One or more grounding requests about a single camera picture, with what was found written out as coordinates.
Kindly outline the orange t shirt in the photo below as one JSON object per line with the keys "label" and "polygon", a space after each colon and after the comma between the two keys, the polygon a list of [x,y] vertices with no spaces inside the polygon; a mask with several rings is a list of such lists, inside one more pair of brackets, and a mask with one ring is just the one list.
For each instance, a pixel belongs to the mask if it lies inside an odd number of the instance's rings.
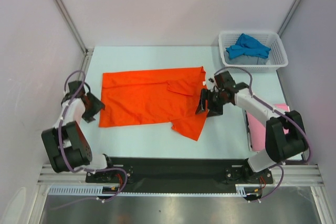
{"label": "orange t shirt", "polygon": [[207,114],[196,114],[203,67],[106,72],[102,75],[99,127],[172,124],[172,130],[198,141]]}

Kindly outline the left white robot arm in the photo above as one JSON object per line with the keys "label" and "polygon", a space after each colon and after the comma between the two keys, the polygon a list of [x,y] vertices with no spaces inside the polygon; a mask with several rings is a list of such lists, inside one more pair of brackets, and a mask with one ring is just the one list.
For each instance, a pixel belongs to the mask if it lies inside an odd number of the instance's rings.
{"label": "left white robot arm", "polygon": [[89,85],[72,81],[61,101],[61,114],[56,123],[41,134],[52,169],[56,173],[96,173],[105,182],[115,178],[116,169],[106,154],[95,154],[80,128],[80,122],[93,122],[105,105],[92,94]]}

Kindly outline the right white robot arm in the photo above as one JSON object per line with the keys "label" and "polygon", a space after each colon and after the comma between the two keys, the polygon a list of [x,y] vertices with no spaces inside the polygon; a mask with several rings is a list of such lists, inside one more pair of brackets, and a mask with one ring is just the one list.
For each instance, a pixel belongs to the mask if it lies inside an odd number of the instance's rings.
{"label": "right white robot arm", "polygon": [[236,83],[229,71],[218,71],[212,90],[202,89],[196,114],[207,116],[223,114],[223,106],[235,105],[256,118],[266,130],[265,148],[246,159],[242,165],[242,177],[254,183],[267,169],[309,150],[301,114],[285,111],[257,97],[251,83]]}

